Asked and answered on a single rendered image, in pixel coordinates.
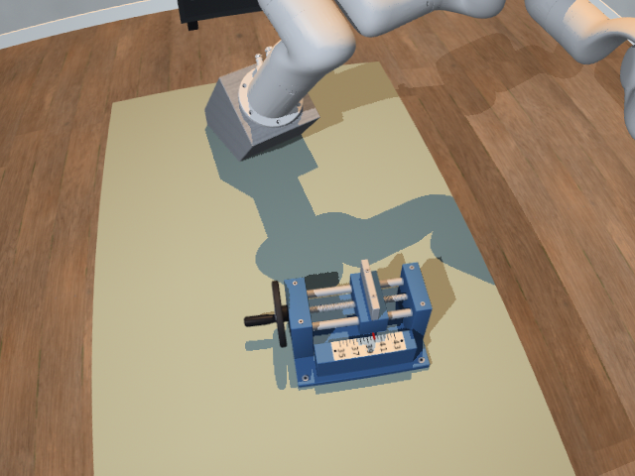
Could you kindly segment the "blue bench vise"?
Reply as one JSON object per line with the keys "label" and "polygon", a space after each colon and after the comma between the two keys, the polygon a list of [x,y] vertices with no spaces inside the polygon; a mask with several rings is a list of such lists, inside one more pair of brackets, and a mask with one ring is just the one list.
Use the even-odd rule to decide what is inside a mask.
{"label": "blue bench vise", "polygon": [[400,277],[379,281],[361,260],[346,286],[307,291],[305,278],[284,280],[286,305],[273,281],[275,314],[245,316],[244,325],[277,322],[287,347],[290,320],[299,388],[429,368],[424,336],[433,308],[419,263],[403,264]]}

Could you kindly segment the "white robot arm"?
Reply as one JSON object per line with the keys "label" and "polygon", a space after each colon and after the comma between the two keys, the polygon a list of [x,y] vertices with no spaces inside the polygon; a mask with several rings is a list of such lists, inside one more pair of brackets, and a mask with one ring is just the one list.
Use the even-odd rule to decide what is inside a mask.
{"label": "white robot arm", "polygon": [[[264,61],[261,54],[255,56],[258,66],[242,79],[238,100],[251,121],[277,128],[291,123],[299,115],[306,94],[326,74],[352,57],[356,42],[348,23],[331,0],[257,1],[281,41],[265,49]],[[478,19],[492,18],[502,11],[506,2],[334,1],[353,28],[367,38],[386,34],[435,10]],[[635,44],[635,18],[609,19],[588,0],[525,0],[525,7],[581,64],[603,60],[627,39]],[[624,88],[625,125],[635,140],[635,45],[625,53],[620,82]]]}

